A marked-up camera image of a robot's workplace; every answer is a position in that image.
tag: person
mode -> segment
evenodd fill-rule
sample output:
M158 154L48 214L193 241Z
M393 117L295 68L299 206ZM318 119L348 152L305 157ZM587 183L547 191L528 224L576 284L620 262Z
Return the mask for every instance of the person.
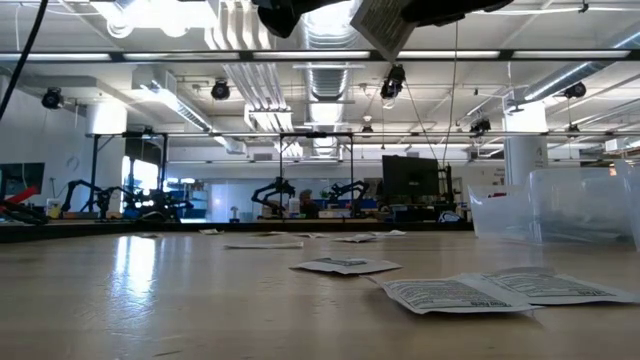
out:
M311 200L313 192L309 189L300 193L300 213L305 219L318 219L320 208Z

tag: table surface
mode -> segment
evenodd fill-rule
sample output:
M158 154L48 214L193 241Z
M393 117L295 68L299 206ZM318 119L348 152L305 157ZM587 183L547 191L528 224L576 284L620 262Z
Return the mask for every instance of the table surface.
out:
M307 239L298 250L224 250L230 242L292 238L165 235L0 246L0 358L639 358L640 306L419 316L364 279L288 268L326 256L385 259L404 266L378 275L392 280L552 266L640 292L640 254L629 248L431 232L362 244Z

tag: laboratory room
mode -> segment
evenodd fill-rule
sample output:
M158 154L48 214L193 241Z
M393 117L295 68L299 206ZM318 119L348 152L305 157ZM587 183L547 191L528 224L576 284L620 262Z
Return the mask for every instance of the laboratory room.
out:
M0 0L0 358L637 359L640 3Z

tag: computer monitor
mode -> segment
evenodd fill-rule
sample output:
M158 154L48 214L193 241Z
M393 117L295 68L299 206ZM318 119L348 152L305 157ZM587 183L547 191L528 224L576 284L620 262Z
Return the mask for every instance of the computer monitor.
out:
M385 195L440 195L438 160L383 156L382 173Z
M0 171L4 181L0 185L6 189L5 196L20 194L31 186L38 188L37 194L42 192L44 163L0 164Z

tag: red object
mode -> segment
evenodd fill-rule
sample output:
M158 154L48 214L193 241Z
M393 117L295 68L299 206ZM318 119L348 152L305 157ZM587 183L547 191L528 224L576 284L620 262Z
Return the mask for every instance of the red object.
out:
M21 192L18 195L14 195L8 199L6 199L5 201L8 202L12 202L14 204L20 204L21 202L29 199L30 197L32 197L33 195L36 195L38 193L39 189L36 186L32 186L30 188L27 188L27 190ZM0 212L4 211L4 207L0 206Z

